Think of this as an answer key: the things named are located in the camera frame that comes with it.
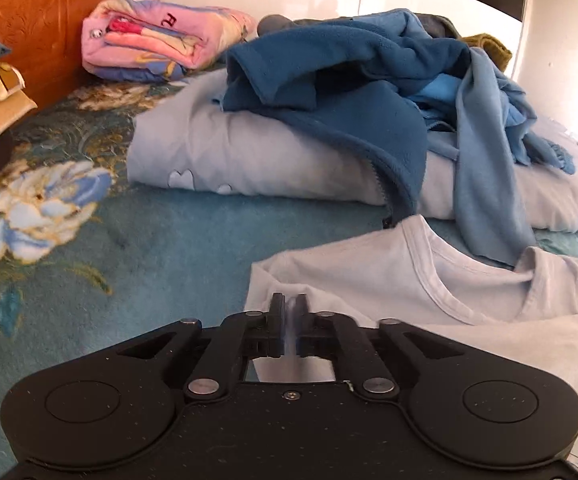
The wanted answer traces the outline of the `dark grey garment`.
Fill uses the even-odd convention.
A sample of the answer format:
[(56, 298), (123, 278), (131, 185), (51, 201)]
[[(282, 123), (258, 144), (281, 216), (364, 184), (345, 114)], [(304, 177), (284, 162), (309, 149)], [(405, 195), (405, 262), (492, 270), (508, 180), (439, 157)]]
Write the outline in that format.
[(387, 30), (390, 34), (403, 37), (431, 37), (460, 39), (454, 24), (444, 16), (434, 14), (417, 14), (406, 9), (395, 9), (382, 13), (328, 18), (328, 20), (315, 20), (314, 18), (300, 18), (290, 20), (280, 14), (270, 14), (261, 19), (257, 25), (257, 36), (261, 37), (272, 32), (291, 29), (300, 26), (314, 26), (320, 24), (347, 24), (356, 22)]

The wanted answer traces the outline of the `dark blue fleece jacket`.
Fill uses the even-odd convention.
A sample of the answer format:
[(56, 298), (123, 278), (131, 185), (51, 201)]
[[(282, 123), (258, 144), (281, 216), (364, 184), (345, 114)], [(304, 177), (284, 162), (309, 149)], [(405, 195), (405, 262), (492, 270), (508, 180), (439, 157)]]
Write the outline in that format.
[(397, 222), (417, 211), (429, 146), (409, 98), (469, 65), (458, 40), (394, 36), (350, 21), (297, 27), (227, 52), (223, 108), (277, 119), (368, 160)]

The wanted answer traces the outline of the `teal floral bed blanket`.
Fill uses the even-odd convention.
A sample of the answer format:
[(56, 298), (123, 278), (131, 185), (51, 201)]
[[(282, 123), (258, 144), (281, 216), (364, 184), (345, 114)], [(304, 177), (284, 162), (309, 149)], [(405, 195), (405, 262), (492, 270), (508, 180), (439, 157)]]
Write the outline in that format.
[[(0, 259), (0, 402), (36, 370), (183, 316), (213, 323), (238, 312), (255, 261), (379, 226), (379, 207), (129, 185), (132, 120), (169, 94), (91, 87), (14, 129), (11, 177), (84, 162), (116, 180), (72, 240), (33, 263)], [(13, 462), (0, 429), (0, 475)]]

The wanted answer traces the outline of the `mustard yellow garment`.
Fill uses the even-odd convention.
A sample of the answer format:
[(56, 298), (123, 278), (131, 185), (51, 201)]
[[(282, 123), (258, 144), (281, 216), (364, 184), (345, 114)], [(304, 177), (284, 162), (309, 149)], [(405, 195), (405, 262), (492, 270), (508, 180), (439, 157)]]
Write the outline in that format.
[(512, 60), (512, 52), (497, 38), (489, 34), (477, 34), (461, 37), (469, 47), (482, 49), (501, 72), (504, 72)]

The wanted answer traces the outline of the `light blue folded duvet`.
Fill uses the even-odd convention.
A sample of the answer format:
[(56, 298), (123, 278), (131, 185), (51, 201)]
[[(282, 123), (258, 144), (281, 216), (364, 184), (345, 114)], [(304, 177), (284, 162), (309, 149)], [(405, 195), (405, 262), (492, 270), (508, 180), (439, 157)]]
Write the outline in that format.
[[(225, 88), (226, 73), (216, 70), (139, 114), (127, 152), (128, 180), (222, 195), (383, 205), (369, 162), (306, 138), (278, 120), (224, 112), (217, 98)], [(577, 170), (568, 176), (545, 166), (517, 166), (528, 221), (535, 229), (578, 233), (578, 144), (546, 119), (538, 130), (572, 153)]]

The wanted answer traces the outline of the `pale blue long-sleeve shirt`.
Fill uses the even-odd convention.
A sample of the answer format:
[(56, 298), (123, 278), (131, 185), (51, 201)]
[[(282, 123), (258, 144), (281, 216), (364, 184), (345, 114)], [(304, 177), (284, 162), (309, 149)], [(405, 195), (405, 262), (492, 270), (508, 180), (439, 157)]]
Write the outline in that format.
[[(394, 229), (254, 263), (246, 308), (305, 295), (374, 327), (397, 318), (568, 382), (578, 394), (578, 259), (530, 247), (511, 270), (480, 263), (419, 216)], [(571, 453), (578, 467), (578, 438)]]

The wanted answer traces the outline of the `light blue garment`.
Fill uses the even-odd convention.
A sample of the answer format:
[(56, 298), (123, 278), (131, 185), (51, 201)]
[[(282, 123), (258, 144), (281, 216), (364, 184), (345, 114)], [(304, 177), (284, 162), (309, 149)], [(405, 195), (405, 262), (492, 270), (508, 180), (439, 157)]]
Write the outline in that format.
[(534, 133), (537, 116), (525, 92), (484, 50), (432, 37), (404, 9), (363, 15), (359, 23), (391, 37), (457, 48), (457, 66), (409, 99), (426, 122), (430, 151), (455, 164), (453, 208), (466, 245), (477, 256), (512, 266), (535, 242), (514, 167), (536, 164), (574, 174), (572, 155)]

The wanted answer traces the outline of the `pink folded cartoon quilt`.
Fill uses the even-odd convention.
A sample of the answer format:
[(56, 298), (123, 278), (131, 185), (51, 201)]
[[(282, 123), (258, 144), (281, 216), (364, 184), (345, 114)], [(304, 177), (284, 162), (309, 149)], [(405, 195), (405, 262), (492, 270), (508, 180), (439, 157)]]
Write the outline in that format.
[(161, 0), (103, 0), (83, 20), (83, 68), (101, 79), (178, 81), (255, 32), (251, 15)]

